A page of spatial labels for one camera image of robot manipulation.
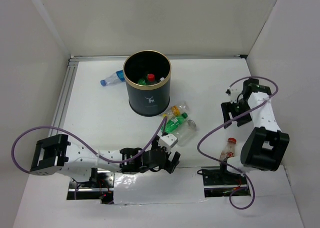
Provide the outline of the red label water bottle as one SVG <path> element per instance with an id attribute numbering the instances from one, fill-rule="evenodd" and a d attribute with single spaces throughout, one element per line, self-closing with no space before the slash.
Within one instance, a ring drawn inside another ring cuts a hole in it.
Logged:
<path id="1" fill-rule="evenodd" d="M 154 85 L 164 80 L 164 77 L 156 78 L 155 74 L 147 74 L 147 84 Z"/>

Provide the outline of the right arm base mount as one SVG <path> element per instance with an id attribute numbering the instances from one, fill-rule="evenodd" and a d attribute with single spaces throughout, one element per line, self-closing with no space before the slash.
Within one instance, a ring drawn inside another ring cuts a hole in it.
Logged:
<path id="1" fill-rule="evenodd" d="M 219 166 L 204 167 L 196 172 L 202 177 L 205 198 L 226 197 L 239 190 L 233 196 L 250 196 L 248 182 L 240 174 L 221 171 Z"/>

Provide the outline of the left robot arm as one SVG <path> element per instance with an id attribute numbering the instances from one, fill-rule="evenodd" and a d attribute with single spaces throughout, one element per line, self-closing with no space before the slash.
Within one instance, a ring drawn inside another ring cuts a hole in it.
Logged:
<path id="1" fill-rule="evenodd" d="M 84 146 L 68 141 L 68 136 L 58 134 L 36 143 L 31 168 L 32 175 L 48 176 L 59 173 L 72 178 L 85 187 L 94 187 L 103 178 L 98 170 L 115 173 L 145 173 L 165 170 L 173 173 L 179 164 L 180 153 L 171 157 L 171 149 L 178 139 L 172 134 L 156 136 L 150 150 L 123 148 L 92 153 Z"/>

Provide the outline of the red cap drink bottle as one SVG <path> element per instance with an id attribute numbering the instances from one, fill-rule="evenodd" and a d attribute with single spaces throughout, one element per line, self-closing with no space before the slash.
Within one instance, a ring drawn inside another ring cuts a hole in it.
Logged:
<path id="1" fill-rule="evenodd" d="M 236 146 L 237 140 L 235 138 L 228 138 L 226 146 L 222 150 L 219 159 L 225 160 L 226 158 L 234 157 L 235 156 L 235 146 Z"/>

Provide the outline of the blue label water bottle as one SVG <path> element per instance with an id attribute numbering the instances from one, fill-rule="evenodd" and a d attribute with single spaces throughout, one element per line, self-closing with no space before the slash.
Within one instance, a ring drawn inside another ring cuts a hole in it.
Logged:
<path id="1" fill-rule="evenodd" d="M 109 77 L 102 79 L 100 81 L 100 84 L 103 87 L 105 87 L 105 86 L 112 86 L 112 85 L 116 85 L 119 83 L 123 83 L 124 81 L 125 81 L 124 72 L 123 72 L 123 70 L 119 70 L 119 71 L 114 72 Z"/>

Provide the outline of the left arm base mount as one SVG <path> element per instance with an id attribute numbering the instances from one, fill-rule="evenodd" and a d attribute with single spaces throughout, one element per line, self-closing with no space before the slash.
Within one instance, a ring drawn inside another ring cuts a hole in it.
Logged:
<path id="1" fill-rule="evenodd" d="M 70 179 L 67 200 L 99 200 L 101 204 L 114 204 L 115 173 L 108 170 L 97 170 L 96 179 L 76 182 Z"/>

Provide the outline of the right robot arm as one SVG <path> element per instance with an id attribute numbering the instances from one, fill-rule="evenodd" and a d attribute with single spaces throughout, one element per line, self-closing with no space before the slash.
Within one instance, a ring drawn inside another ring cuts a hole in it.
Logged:
<path id="1" fill-rule="evenodd" d="M 253 170 L 276 171 L 283 159 L 290 137 L 283 133 L 274 116 L 270 87 L 261 85 L 257 78 L 243 82 L 241 98 L 221 104 L 225 129 L 236 119 L 238 127 L 253 122 L 253 130 L 244 143 L 240 155 L 225 157 L 220 165 L 218 178 L 224 184 L 231 183 L 237 174 Z"/>

